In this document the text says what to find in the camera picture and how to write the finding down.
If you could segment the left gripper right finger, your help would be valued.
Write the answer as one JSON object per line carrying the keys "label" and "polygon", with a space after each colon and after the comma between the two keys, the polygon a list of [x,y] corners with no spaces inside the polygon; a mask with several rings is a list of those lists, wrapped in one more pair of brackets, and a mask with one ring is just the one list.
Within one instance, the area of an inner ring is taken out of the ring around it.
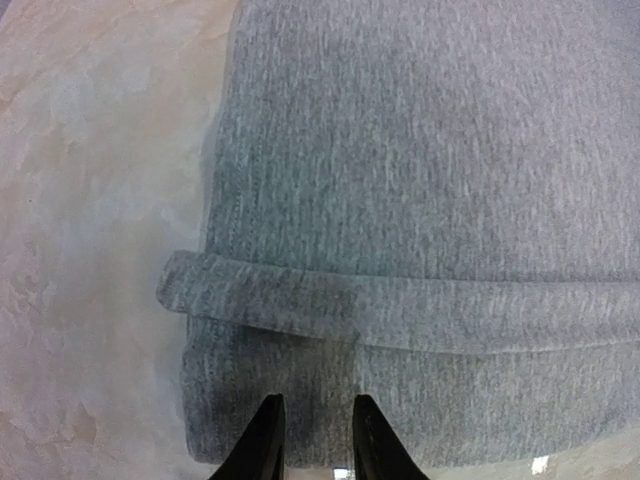
{"label": "left gripper right finger", "polygon": [[354,401],[353,452],[358,480],[428,480],[370,395]]}

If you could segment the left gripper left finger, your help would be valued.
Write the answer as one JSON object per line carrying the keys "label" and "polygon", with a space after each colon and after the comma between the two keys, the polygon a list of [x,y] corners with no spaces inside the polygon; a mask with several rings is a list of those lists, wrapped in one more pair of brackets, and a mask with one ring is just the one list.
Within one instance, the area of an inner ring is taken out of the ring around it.
{"label": "left gripper left finger", "polygon": [[267,395],[210,480],[283,480],[285,422],[283,395]]}

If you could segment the grey tank top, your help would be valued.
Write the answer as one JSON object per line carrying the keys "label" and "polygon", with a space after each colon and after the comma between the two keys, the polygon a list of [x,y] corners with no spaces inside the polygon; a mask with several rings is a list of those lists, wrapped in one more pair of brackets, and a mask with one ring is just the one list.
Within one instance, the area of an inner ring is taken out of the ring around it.
{"label": "grey tank top", "polygon": [[243,1],[187,318],[186,443],[269,393],[292,466],[350,459],[371,395],[415,461],[556,453],[639,423],[639,7]]}

